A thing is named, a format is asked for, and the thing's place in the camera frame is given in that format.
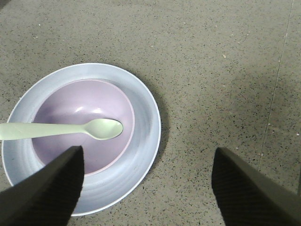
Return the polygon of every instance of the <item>bowl rim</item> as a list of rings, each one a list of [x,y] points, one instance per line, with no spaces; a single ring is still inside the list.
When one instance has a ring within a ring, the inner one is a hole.
[[[97,173],[100,173],[101,171],[104,171],[105,169],[109,168],[111,165],[113,165],[123,154],[124,152],[127,150],[127,147],[129,146],[129,144],[131,143],[131,140],[133,138],[133,134],[134,134],[134,130],[135,130],[135,112],[134,112],[134,109],[133,109],[133,106],[132,106],[132,103],[131,101],[129,100],[129,98],[127,97],[127,95],[117,86],[115,86],[114,84],[108,82],[108,81],[104,81],[102,79],[79,79],[79,80],[74,80],[74,81],[71,81],[71,82],[68,82],[58,88],[56,88],[55,90],[53,90],[52,92],[50,92],[45,98],[44,100],[41,102],[41,104],[37,107],[37,109],[35,109],[35,111],[33,112],[33,119],[31,121],[31,123],[33,123],[35,117],[37,116],[37,113],[38,111],[40,110],[40,108],[43,106],[43,104],[45,103],[45,101],[48,100],[48,98],[50,98],[53,94],[55,94],[57,91],[59,91],[60,89],[70,85],[70,84],[73,84],[73,83],[77,83],[77,82],[82,82],[82,81],[95,81],[95,82],[98,82],[98,83],[104,83],[106,85],[109,85],[111,87],[113,87],[114,89],[116,89],[119,93],[122,94],[122,96],[126,99],[130,109],[131,109],[131,115],[132,115],[132,126],[131,126],[131,133],[130,133],[130,136],[128,138],[128,141],[125,145],[125,147],[122,149],[122,151],[120,152],[120,154],[113,160],[111,161],[108,165],[96,170],[96,171],[93,171],[93,172],[90,172],[90,173],[85,173],[85,177],[88,177],[88,176],[91,176],[91,175],[94,175],[94,174],[97,174]],[[37,152],[35,151],[34,149],[34,146],[33,146],[33,140],[31,139],[31,147],[33,149],[33,153],[35,155],[35,157],[37,158],[37,160],[40,162],[40,164],[42,164],[43,166],[45,166],[46,164],[42,161],[42,159],[38,156]]]

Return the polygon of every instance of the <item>plastic spoon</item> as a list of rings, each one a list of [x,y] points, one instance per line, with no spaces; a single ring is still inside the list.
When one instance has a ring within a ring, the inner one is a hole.
[[[71,133],[85,133],[96,140],[108,140],[118,136],[122,130],[122,124],[112,119],[94,119],[82,125],[9,122],[0,124],[0,140],[17,140]]]

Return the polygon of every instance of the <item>bowl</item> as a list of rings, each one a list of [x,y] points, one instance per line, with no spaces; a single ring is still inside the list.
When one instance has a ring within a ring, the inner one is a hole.
[[[87,134],[64,134],[32,139],[33,149],[46,165],[71,146],[84,150],[85,175],[111,166],[128,147],[135,127],[133,107],[117,86],[101,80],[79,80],[55,90],[35,114],[34,123],[84,124],[93,119],[118,120],[122,133],[109,140]]]

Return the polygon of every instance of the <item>concrete floor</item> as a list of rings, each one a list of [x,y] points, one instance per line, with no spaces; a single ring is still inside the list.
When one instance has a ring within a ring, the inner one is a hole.
[[[69,226],[224,225],[210,181],[218,146],[300,194],[301,2],[124,2],[0,3],[0,122],[39,79],[81,62],[130,71],[161,111],[162,145],[143,182]]]

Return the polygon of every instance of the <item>white plate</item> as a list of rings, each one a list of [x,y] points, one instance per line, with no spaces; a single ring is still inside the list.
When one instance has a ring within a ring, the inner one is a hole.
[[[158,106],[147,87],[131,73],[99,63],[72,65],[41,79],[16,104],[8,122],[32,122],[34,112],[50,93],[66,83],[80,79],[107,80],[119,87],[132,103],[135,130],[129,147],[118,161],[98,174],[85,177],[72,216],[103,210],[132,192],[149,171],[161,136]],[[31,139],[3,141],[2,160],[11,185],[43,167],[33,152]]]

